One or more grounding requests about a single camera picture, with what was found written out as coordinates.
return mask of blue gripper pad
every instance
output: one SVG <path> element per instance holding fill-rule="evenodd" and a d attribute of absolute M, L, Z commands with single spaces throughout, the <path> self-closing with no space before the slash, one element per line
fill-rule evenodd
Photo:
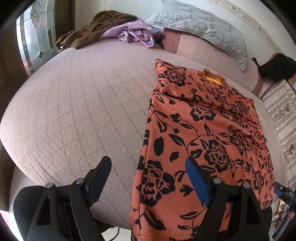
<path fill-rule="evenodd" d="M 185 160 L 185 170 L 191 181 L 194 191 L 198 196 L 198 199 L 201 202 L 203 202 L 207 207 L 209 207 L 211 204 L 209 189 L 206 186 L 202 177 L 200 176 L 199 172 L 195 169 L 190 158 L 186 158 Z"/>

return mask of silver screw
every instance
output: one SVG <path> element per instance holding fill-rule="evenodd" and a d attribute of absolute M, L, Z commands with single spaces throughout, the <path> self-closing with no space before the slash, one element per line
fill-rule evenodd
<path fill-rule="evenodd" d="M 249 183 L 244 183 L 243 186 L 244 186 L 244 188 L 250 188 L 250 184 Z"/>
<path fill-rule="evenodd" d="M 53 187 L 53 185 L 54 185 L 53 183 L 47 183 L 47 184 L 46 184 L 46 187 L 47 187 L 47 188 L 51 188 L 51 187 Z"/>
<path fill-rule="evenodd" d="M 82 177 L 76 179 L 77 184 L 81 184 L 83 182 L 84 182 L 84 179 Z"/>
<path fill-rule="evenodd" d="M 213 180 L 213 181 L 214 181 L 214 183 L 216 183 L 216 184 L 219 184 L 219 183 L 221 183 L 221 179 L 220 179 L 220 178 L 217 178 L 217 177 L 216 177 L 216 178 L 214 178 L 214 180 Z"/>

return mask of black cable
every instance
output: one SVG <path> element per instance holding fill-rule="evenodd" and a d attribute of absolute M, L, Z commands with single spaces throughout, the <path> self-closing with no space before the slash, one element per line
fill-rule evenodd
<path fill-rule="evenodd" d="M 281 220 L 285 219 L 285 218 L 286 218 L 286 216 L 285 216 L 284 218 L 281 218 L 281 219 L 279 219 L 279 220 L 272 221 L 271 223 L 275 223 L 275 222 L 277 222 L 277 221 L 281 221 Z"/>
<path fill-rule="evenodd" d="M 112 238 L 112 239 L 110 239 L 109 241 L 113 241 L 114 239 L 116 239 L 116 238 L 117 238 L 117 236 L 119 235 L 119 229 L 120 229 L 120 227 L 118 227 L 117 234 L 115 235 L 115 237 L 114 237 L 114 238 Z"/>

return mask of striped floral fabric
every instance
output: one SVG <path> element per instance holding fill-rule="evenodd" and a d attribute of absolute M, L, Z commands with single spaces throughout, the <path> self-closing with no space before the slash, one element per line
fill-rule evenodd
<path fill-rule="evenodd" d="M 286 159 L 288 185 L 296 184 L 296 93 L 286 80 L 275 83 L 263 96 L 274 122 Z"/>

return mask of brown cloth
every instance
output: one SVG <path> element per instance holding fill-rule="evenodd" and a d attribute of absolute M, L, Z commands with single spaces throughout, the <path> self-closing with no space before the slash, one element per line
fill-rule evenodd
<path fill-rule="evenodd" d="M 136 20 L 137 17 L 134 15 L 114 10 L 101 11 L 94 16 L 89 25 L 73 30 L 60 37 L 55 46 L 58 50 L 61 50 L 61 46 L 62 50 L 67 47 L 80 49 L 98 41 L 101 35 L 108 29 Z"/>

